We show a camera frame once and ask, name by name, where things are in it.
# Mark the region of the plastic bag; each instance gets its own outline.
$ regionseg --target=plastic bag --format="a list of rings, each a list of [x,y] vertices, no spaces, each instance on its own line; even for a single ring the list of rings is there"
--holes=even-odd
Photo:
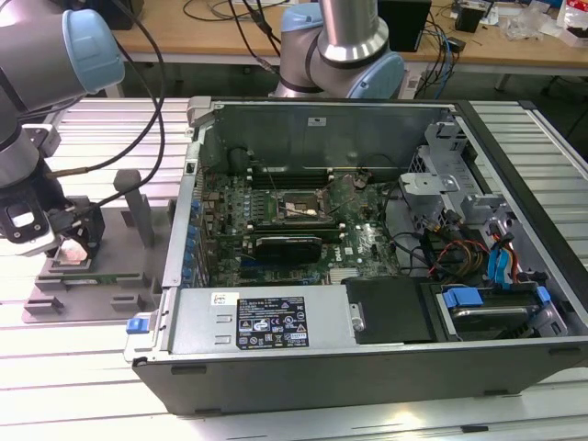
[[[588,37],[588,3],[582,0],[567,0],[561,8],[563,28],[577,37]]]
[[[548,16],[541,12],[540,6],[531,3],[516,17],[501,17],[500,30],[509,40],[542,40],[539,30],[547,21]]]

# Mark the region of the power supply label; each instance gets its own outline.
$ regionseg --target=power supply label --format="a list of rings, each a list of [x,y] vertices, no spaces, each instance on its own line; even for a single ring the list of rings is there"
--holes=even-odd
[[[237,347],[283,349],[309,345],[303,297],[237,300]]]

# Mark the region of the white sticker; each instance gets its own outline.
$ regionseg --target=white sticker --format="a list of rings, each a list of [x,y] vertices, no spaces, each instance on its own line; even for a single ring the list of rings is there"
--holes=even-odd
[[[309,118],[309,127],[324,127],[327,125],[327,118]]]
[[[215,292],[210,297],[211,306],[222,306],[222,305],[236,305],[239,299],[238,292]]]
[[[306,340],[306,333],[286,334],[286,340]]]

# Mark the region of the gray robot arm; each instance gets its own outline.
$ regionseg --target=gray robot arm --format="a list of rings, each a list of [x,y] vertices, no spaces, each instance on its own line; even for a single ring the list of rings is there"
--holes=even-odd
[[[390,98],[404,76],[377,0],[321,0],[288,8],[280,63],[274,95],[281,97]]]
[[[58,216],[74,212],[75,206],[59,182],[47,178],[51,170],[18,118],[94,94],[123,77],[116,41],[95,11],[47,14],[0,28],[0,233],[22,245],[18,254],[54,247],[54,233],[68,234],[78,222],[71,215]],[[89,254],[104,230],[99,210],[93,216],[75,226],[74,239]]]

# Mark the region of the metal case frame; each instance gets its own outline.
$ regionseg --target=metal case frame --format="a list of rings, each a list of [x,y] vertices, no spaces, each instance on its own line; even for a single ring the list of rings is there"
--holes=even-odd
[[[132,336],[125,351],[133,370],[171,413],[220,414],[418,401],[461,396],[503,395],[520,390],[588,358],[588,336],[457,342],[423,345],[362,345],[355,348],[289,348],[278,351],[175,354],[175,320],[180,296],[179,270],[186,242],[187,214],[196,183],[198,155],[213,110],[232,104],[266,106],[440,107],[450,112],[483,156],[504,198],[569,302],[577,322],[588,323],[588,273],[538,204],[521,176],[470,103],[324,100],[211,100],[188,106],[195,141],[187,154],[178,210],[164,275],[167,291],[153,331]],[[210,296],[212,289],[187,295]]]

